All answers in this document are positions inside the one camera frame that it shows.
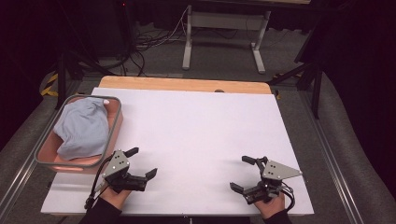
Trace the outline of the pink basin with grey rim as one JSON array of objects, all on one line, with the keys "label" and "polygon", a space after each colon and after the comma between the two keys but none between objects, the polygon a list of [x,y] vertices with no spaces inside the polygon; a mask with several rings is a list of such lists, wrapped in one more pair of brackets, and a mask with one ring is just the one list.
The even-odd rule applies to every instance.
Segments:
[{"label": "pink basin with grey rim", "polygon": [[[58,121],[58,118],[61,116],[65,105],[87,97],[101,98],[105,100],[104,104],[107,111],[109,127],[106,147],[100,155],[65,161],[57,153],[57,149],[63,140],[53,131],[53,128]],[[49,130],[45,133],[45,139],[42,141],[39,149],[35,153],[35,160],[39,164],[58,173],[93,174],[98,170],[104,159],[113,152],[122,122],[123,115],[121,111],[121,102],[118,98],[81,94],[70,96],[64,101],[60,110],[57,112],[54,121],[50,123]]]}]

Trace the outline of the person's right hand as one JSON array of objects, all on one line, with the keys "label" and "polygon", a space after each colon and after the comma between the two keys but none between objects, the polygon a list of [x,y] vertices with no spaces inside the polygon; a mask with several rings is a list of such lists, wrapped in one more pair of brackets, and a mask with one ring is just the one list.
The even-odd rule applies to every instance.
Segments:
[{"label": "person's right hand", "polygon": [[259,209],[262,218],[267,219],[285,209],[285,196],[280,193],[268,203],[258,201],[254,205]]}]

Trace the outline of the white table sheet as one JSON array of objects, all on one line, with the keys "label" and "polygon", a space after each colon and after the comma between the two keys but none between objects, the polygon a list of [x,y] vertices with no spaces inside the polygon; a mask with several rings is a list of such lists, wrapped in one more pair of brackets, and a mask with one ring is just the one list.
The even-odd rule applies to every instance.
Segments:
[{"label": "white table sheet", "polygon": [[131,216],[250,216],[257,209],[231,183],[246,189],[260,180],[242,160],[267,157],[299,166],[272,94],[145,91],[96,88],[120,99],[123,123],[116,146],[138,147],[130,171],[156,170],[145,191],[133,192]]}]

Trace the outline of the yellow black floor tape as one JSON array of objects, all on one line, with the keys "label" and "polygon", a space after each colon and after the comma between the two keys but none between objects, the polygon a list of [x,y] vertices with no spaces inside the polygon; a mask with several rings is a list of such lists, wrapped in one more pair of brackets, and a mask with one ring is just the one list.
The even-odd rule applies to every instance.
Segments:
[{"label": "yellow black floor tape", "polygon": [[42,96],[49,95],[49,96],[57,97],[58,96],[58,92],[57,91],[53,91],[51,89],[53,84],[57,81],[57,79],[58,79],[58,74],[57,73],[54,73],[53,75],[51,75],[49,80],[47,81],[47,84],[45,85],[43,90],[40,92],[40,94]]}]

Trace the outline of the light blue cloth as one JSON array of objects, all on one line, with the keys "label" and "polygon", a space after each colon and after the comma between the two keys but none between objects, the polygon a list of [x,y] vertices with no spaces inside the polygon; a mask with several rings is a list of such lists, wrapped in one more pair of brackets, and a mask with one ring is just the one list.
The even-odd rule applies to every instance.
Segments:
[{"label": "light blue cloth", "polygon": [[87,97],[64,106],[53,131],[63,140],[57,149],[65,161],[103,153],[108,138],[104,99]]}]

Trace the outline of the person's left hand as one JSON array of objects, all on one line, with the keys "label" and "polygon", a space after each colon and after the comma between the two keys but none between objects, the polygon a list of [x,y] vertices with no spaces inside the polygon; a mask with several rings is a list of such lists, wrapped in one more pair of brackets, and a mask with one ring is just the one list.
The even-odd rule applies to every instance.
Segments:
[{"label": "person's left hand", "polygon": [[102,188],[100,197],[117,209],[121,210],[130,194],[130,190],[116,192],[111,187],[106,186]]}]

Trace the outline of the aluminium floor rail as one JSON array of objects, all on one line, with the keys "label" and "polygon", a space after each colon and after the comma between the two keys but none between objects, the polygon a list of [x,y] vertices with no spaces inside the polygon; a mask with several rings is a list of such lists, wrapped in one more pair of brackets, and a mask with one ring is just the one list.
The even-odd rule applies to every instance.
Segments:
[{"label": "aluminium floor rail", "polygon": [[0,221],[7,218],[35,169],[35,152],[55,114],[53,106],[39,106],[0,152]]},{"label": "aluminium floor rail", "polygon": [[339,198],[345,208],[347,217],[349,219],[349,223],[364,224],[364,221],[361,217],[361,213],[348,187],[347,181],[340,169],[337,159],[334,157],[334,154],[332,153],[332,147],[328,141],[328,138],[326,137],[326,134],[320,124],[320,121],[315,118],[314,113],[311,110],[311,101],[309,95],[305,91],[300,91],[299,96],[304,106],[305,112],[308,115],[315,129],[319,142],[321,144],[321,151],[323,154],[323,158],[328,167],[328,170],[332,177],[332,182],[335,185]]}]

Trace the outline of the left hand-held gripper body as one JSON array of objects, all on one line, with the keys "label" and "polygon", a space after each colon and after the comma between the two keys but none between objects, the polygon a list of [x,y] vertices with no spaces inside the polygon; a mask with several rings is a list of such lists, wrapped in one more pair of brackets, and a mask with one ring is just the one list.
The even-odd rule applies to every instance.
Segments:
[{"label": "left hand-held gripper body", "polygon": [[116,192],[122,190],[144,191],[147,179],[143,176],[135,176],[128,173],[130,168],[129,158],[121,149],[116,150],[103,172],[103,179]]}]

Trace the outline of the black metal stand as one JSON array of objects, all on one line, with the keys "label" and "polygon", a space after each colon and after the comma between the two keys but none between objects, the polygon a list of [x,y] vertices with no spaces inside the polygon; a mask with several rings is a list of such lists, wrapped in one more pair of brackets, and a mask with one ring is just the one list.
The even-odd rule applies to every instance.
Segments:
[{"label": "black metal stand", "polygon": [[311,111],[315,119],[318,119],[318,103],[321,89],[322,70],[317,63],[304,63],[285,74],[276,75],[267,82],[269,86],[275,86],[281,82],[297,77],[295,87],[298,91],[307,91],[313,87],[311,98]]},{"label": "black metal stand", "polygon": [[57,72],[58,72],[58,100],[56,109],[60,109],[66,98],[69,96],[67,89],[66,75],[72,79],[82,80],[82,66],[85,63],[89,68],[99,72],[102,75],[109,75],[110,72],[100,66],[93,60],[88,59],[73,50],[63,50],[57,55]]}]

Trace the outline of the white metal desk frame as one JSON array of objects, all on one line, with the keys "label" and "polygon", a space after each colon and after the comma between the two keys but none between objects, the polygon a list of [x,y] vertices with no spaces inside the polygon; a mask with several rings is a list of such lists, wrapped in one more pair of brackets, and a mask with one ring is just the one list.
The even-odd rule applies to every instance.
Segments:
[{"label": "white metal desk frame", "polygon": [[250,49],[260,74],[264,74],[266,69],[261,55],[261,44],[266,32],[267,24],[271,16],[270,11],[265,11],[262,15],[239,15],[212,12],[194,11],[191,5],[187,6],[187,31],[182,69],[189,70],[191,64],[192,51],[192,28],[220,28],[229,30],[257,31],[257,38],[250,43]]}]

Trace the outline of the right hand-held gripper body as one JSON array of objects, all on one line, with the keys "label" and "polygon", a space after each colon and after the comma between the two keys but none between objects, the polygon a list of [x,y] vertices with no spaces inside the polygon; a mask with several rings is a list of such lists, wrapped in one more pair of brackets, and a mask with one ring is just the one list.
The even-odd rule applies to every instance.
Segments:
[{"label": "right hand-held gripper body", "polygon": [[280,193],[283,193],[290,199],[290,204],[295,204],[294,190],[284,180],[300,176],[303,172],[277,161],[269,160],[267,157],[256,160],[255,165],[259,168],[261,180],[255,187],[244,189],[243,197],[247,203],[253,204],[258,201],[268,203]]}]

